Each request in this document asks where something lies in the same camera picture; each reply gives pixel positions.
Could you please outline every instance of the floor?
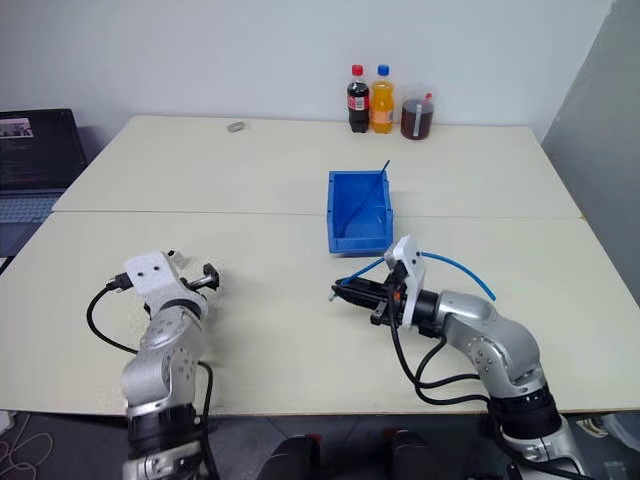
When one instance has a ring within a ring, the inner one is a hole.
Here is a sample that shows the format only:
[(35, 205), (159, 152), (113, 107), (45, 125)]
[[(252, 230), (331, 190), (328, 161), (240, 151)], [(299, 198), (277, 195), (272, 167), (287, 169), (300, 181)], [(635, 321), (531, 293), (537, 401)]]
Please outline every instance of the floor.
[[(18, 428), (0, 440), (12, 441), (26, 418), (26, 414), (18, 414)], [(501, 478), (507, 461), (491, 441), (480, 435), (479, 422), (480, 417), (473, 415), (218, 418), (211, 420), (214, 431), (210, 441), (222, 480), (255, 479), (284, 438), (306, 433), (322, 437), (323, 463), (331, 478), (378, 480), (385, 478), (380, 455), (385, 431), (408, 428), (420, 433), (437, 451), (441, 461), (434, 468), (441, 478)], [(55, 440), (51, 456), (38, 469), (38, 478), (120, 478), (127, 456), (126, 429), (112, 423), (100, 417), (33, 414), (22, 440), (40, 432), (50, 433)], [(605, 462), (622, 461), (627, 478), (640, 479), (640, 453), (612, 437), (595, 439), (577, 427), (574, 431), (594, 478), (608, 480)], [(35, 440), (16, 454), (16, 460), (36, 462), (42, 457), (45, 443), (42, 438)], [(1, 478), (31, 476), (29, 472), (13, 471)]]

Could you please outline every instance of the blue storage box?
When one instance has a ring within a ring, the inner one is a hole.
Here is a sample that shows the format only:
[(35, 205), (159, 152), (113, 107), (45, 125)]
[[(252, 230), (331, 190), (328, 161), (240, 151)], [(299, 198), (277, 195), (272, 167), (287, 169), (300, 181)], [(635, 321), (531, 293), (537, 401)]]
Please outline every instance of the blue storage box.
[(331, 253), (384, 252), (393, 242), (387, 172), (329, 172), (327, 230)]

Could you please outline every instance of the orange soda bottle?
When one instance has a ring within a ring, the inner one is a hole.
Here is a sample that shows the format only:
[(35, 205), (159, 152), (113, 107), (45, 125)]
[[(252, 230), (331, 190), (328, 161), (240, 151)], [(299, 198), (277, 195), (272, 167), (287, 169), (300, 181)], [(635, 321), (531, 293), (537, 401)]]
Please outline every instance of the orange soda bottle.
[(380, 78), (372, 85), (371, 128), (376, 133), (389, 133), (393, 121), (393, 83), (389, 81), (389, 65), (378, 65)]

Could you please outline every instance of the laptop keyboard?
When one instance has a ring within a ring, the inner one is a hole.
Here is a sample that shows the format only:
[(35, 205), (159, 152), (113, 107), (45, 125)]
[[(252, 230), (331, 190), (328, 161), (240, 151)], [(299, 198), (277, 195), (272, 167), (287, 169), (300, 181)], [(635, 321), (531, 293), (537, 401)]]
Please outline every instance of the laptop keyboard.
[(0, 223), (40, 223), (51, 213), (58, 197), (0, 198)]

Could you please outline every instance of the brown liquid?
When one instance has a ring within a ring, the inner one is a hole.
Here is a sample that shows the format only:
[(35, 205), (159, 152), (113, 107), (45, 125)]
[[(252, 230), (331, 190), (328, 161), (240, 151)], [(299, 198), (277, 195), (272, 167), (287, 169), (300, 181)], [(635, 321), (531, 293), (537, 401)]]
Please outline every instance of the brown liquid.
[(409, 140), (427, 138), (433, 119), (433, 104), (427, 100), (412, 99), (402, 104), (400, 131)]

